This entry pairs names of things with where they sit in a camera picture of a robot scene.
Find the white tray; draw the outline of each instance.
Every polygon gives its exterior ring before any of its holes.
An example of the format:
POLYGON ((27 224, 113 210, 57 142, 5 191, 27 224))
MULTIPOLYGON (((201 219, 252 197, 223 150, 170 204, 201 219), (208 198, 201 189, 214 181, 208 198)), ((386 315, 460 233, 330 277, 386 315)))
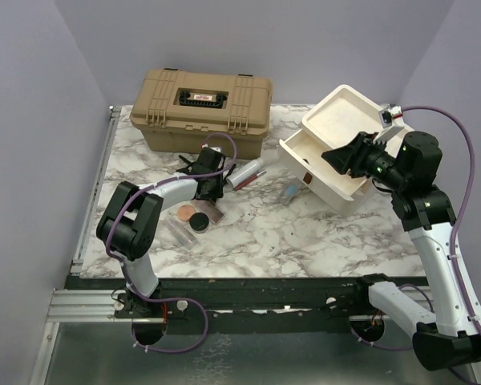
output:
MULTIPOLYGON (((285 141, 280 140, 281 162, 301 180, 307 173, 312 175, 307 186, 344 217, 354 213, 372 195, 374 186, 365 177, 352 179, 339 175, 321 154, 348 144, 360 131, 380 132, 380 110, 372 100, 342 85, 303 117, 302 130, 285 141)), ((413 130, 406 126, 389 141, 386 147, 389 154, 397 155, 402 138, 409 131, 413 130)))

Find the metal floor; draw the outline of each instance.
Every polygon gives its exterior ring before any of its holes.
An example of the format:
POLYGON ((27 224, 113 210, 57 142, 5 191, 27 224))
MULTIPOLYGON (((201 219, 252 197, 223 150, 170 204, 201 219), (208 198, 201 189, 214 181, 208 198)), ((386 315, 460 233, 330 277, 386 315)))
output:
MULTIPOLYGON (((184 347, 196 338, 170 336, 164 345, 184 347)), ((381 342, 405 346, 406 336, 387 322, 381 342)), ((182 355, 144 353, 132 344, 127 323, 63 323, 46 384, 461 383, 447 371, 426 371, 411 351, 380 351, 356 343, 351 334, 212 334, 204 345, 182 355)))

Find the cosmetic item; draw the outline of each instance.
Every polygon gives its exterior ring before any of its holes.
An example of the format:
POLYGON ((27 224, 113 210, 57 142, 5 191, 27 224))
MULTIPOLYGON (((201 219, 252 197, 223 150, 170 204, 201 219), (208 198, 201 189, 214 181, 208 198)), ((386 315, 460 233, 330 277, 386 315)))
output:
POLYGON ((208 219, 210 219, 214 225, 217 225, 226 216, 212 201, 198 201, 195 199, 191 201, 191 203, 202 213, 207 214, 208 219))
POLYGON ((264 175, 265 173, 267 172, 267 170, 265 170, 265 168, 260 171, 259 173, 253 175, 253 176, 250 176, 247 180, 245 180, 244 182, 242 182, 241 184, 239 184, 237 187, 234 188, 235 191, 238 191, 240 190, 241 188, 243 188, 244 186, 247 186, 248 184, 250 184, 251 182, 253 182, 254 180, 260 178, 262 175, 264 175))
POLYGON ((278 201, 284 205, 288 206, 292 198, 295 197, 299 189, 301 188, 302 184, 301 181, 297 178, 292 179, 289 184, 285 186, 283 191, 280 193, 278 197, 278 201))
POLYGON ((196 209, 191 205, 180 206, 178 212, 176 212, 178 219, 182 222, 189 222, 189 219, 191 219, 194 214, 196 214, 196 209))
POLYGON ((239 171, 234 172, 232 175, 226 178, 226 183, 228 183, 228 186, 230 186, 231 188, 235 188, 239 184, 247 180, 249 177, 255 175, 257 172, 262 170, 262 167, 264 167, 264 161, 262 160, 262 158, 252 160, 251 162, 240 168, 239 171))
POLYGON ((191 219, 189 219, 189 224, 191 229, 193 229, 196 233, 204 233, 208 229, 210 220, 208 219, 207 214, 196 213, 191 217, 191 219))
POLYGON ((190 250, 198 240, 194 237, 189 230, 183 227, 177 220, 168 218, 164 221, 164 224, 169 230, 169 233, 180 243, 185 249, 190 250))

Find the round makeup compact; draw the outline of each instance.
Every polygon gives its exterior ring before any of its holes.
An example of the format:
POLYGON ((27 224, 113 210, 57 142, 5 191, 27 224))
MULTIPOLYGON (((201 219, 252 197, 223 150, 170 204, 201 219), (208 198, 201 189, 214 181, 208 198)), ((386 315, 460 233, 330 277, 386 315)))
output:
POLYGON ((196 213, 191 217, 191 219, 189 219, 189 224, 191 229, 193 229, 196 233, 204 233, 208 229, 210 220, 208 219, 207 214, 196 213))
POLYGON ((194 214, 196 214, 196 209, 194 209, 194 207, 191 205, 180 206, 178 212, 176 213, 178 219, 180 219, 182 222, 189 222, 189 219, 191 219, 194 214))

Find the purple wall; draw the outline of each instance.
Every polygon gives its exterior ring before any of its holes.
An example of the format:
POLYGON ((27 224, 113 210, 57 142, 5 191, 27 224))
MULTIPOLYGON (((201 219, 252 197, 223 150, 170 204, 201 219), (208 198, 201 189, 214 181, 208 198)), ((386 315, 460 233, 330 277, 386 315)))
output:
POLYGON ((0 385, 27 384, 108 107, 51 0, 0 1, 0 385))
MULTIPOLYGON (((481 1, 458 0, 399 100, 404 106, 430 104, 455 114, 467 126, 475 146, 476 175, 460 242, 481 300, 481 1)), ((468 152, 459 129, 433 112, 409 112, 416 130, 433 133, 443 150, 438 185, 459 209, 468 175, 468 152)))
POLYGON ((316 103, 347 83, 396 101, 453 0, 55 0, 109 104, 146 71, 252 73, 276 103, 316 103))

